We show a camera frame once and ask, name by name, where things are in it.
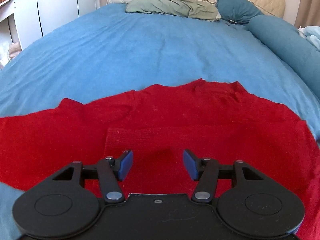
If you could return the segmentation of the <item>red knit garment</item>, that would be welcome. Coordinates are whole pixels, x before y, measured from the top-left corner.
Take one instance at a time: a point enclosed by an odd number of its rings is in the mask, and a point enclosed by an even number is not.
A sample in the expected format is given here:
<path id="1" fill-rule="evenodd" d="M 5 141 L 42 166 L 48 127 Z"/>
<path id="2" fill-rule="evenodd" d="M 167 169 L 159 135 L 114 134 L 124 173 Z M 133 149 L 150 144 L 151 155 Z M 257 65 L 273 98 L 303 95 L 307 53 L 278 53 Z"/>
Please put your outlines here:
<path id="1" fill-rule="evenodd" d="M 298 237 L 319 239 L 319 148 L 306 122 L 238 82 L 204 80 L 1 118 L 1 239 L 20 236 L 11 209 L 21 192 L 74 160 L 131 149 L 125 194 L 191 194 L 186 148 L 222 164 L 243 160 L 294 192 L 306 210 Z"/>

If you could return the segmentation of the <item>blue bed sheet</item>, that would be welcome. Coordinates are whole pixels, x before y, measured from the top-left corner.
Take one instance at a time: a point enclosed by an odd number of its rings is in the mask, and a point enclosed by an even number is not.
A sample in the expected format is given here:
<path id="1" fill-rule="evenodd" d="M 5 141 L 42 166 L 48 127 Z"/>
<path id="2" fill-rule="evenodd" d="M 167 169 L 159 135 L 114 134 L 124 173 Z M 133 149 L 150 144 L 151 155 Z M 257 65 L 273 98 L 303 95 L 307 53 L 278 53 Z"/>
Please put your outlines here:
<path id="1" fill-rule="evenodd" d="M 1 70 L 1 116 L 17 116 L 197 79 L 238 81 L 248 92 L 282 103 L 319 138 L 319 60 L 298 48 L 295 28 L 262 16 L 259 33 L 284 46 L 288 63 L 246 26 L 158 14 L 129 14 L 106 5 L 63 25 L 25 49 Z"/>

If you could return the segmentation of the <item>teal rolled duvet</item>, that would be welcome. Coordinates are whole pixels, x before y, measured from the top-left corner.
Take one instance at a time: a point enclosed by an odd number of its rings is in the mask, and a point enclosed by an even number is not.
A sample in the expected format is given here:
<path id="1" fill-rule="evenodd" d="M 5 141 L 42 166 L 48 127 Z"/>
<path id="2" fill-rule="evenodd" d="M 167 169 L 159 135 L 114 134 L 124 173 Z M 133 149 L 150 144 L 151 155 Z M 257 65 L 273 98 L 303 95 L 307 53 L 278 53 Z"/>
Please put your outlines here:
<path id="1" fill-rule="evenodd" d="M 248 29 L 319 96 L 319 51 L 296 27 L 275 16 L 259 15 L 250 19 Z"/>

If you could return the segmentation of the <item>dark teal pillow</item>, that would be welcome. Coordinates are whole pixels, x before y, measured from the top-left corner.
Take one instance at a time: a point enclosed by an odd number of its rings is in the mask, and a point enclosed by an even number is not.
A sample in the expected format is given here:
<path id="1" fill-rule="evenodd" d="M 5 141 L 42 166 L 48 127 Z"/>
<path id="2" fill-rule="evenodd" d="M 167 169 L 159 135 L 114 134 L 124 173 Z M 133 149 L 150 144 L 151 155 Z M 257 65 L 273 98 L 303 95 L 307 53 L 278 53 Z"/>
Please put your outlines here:
<path id="1" fill-rule="evenodd" d="M 248 24 L 253 17 L 263 15 L 248 0 L 217 0 L 216 7 L 222 19 L 233 24 Z"/>

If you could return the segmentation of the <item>green pillow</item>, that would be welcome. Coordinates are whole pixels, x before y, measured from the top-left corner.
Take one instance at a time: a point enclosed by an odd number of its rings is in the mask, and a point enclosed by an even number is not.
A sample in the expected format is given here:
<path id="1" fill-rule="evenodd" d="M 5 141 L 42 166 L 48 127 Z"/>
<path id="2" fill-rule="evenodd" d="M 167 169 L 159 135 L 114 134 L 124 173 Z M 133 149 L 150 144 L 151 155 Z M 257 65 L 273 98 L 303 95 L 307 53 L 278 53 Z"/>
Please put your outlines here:
<path id="1" fill-rule="evenodd" d="M 132 0 L 125 12 L 172 15 L 210 22 L 222 18 L 215 5 L 196 0 Z"/>

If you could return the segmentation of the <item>white wardrobe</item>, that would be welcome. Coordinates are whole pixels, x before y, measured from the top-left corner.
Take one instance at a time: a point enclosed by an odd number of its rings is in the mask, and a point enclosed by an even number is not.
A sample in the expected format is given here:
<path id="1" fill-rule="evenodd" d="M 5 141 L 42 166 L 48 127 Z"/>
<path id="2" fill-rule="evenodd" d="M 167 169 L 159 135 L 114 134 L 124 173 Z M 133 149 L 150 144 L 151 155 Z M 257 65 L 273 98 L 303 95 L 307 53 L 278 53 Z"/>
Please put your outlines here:
<path id="1" fill-rule="evenodd" d="M 99 8 L 99 0 L 37 0 L 42 35 Z"/>

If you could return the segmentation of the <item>white shelf unit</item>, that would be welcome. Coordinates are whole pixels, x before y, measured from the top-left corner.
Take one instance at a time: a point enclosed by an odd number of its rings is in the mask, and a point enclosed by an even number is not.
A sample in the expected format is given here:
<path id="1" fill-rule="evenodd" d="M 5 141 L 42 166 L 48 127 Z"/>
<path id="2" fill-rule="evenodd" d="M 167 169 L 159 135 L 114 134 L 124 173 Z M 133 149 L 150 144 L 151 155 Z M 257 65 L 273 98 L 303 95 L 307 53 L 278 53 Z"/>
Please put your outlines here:
<path id="1" fill-rule="evenodd" d="M 18 42 L 22 50 L 43 36 L 37 0 L 2 2 L 1 22 L 7 22 L 12 42 Z"/>

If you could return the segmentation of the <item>light blue blanket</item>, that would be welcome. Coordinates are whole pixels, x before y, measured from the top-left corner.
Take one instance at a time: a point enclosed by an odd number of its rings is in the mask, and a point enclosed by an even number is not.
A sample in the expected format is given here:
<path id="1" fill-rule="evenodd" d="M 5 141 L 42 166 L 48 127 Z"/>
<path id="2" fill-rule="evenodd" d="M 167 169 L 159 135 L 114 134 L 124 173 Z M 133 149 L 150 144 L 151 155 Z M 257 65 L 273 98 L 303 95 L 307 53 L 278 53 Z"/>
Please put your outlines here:
<path id="1" fill-rule="evenodd" d="M 307 26 L 298 28 L 299 35 L 320 51 L 320 26 Z"/>

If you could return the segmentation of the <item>beige curtain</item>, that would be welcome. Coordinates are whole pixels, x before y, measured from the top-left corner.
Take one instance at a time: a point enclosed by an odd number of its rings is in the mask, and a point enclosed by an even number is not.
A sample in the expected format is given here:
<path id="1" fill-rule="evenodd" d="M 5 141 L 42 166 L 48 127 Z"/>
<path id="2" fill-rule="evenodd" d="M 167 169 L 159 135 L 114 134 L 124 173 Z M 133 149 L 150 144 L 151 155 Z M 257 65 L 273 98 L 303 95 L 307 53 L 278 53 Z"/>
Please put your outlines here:
<path id="1" fill-rule="evenodd" d="M 300 0 L 295 26 L 319 26 L 319 0 Z"/>

